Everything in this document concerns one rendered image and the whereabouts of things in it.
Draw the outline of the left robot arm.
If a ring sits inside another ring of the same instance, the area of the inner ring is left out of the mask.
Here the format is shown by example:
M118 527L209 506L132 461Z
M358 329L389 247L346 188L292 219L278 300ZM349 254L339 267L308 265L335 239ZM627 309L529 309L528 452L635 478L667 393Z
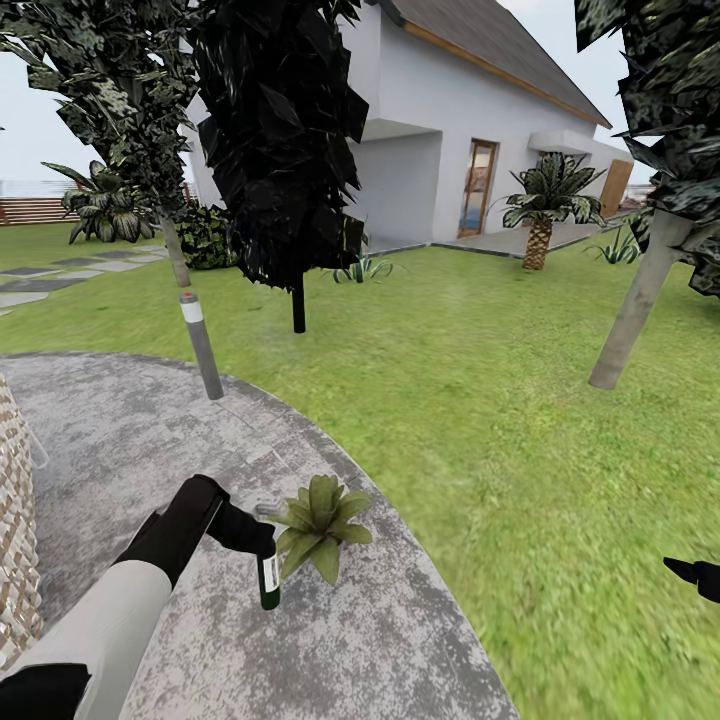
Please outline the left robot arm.
M151 635L203 535L266 555L287 501L255 495L242 510L212 478L187 479L151 513L88 593L0 677L0 720L117 720Z

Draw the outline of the insectifuge atomizer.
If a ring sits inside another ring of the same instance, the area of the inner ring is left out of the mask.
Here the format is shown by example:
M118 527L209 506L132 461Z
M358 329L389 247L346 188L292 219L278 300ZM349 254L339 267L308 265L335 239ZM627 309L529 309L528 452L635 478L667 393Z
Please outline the insectifuge atomizer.
M286 578L280 578L278 556L269 551L266 555L257 555L260 602L265 610L277 608L280 602L280 584Z

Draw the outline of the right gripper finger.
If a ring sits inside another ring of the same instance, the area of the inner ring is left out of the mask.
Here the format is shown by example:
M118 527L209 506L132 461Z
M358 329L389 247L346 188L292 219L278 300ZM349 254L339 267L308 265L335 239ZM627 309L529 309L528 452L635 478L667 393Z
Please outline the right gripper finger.
M671 569L671 571L674 571L685 581L697 584L698 570L700 569L698 561L695 561L694 564L692 564L678 559L671 559L671 557L663 557L663 562L669 569Z

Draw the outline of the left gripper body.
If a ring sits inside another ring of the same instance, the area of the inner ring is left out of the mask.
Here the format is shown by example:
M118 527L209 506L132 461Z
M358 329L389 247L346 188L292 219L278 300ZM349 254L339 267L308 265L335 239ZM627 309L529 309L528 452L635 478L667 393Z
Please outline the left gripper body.
M239 518L232 532L218 541L225 549L266 555L274 534L275 527L270 522L257 522L249 513L239 510Z

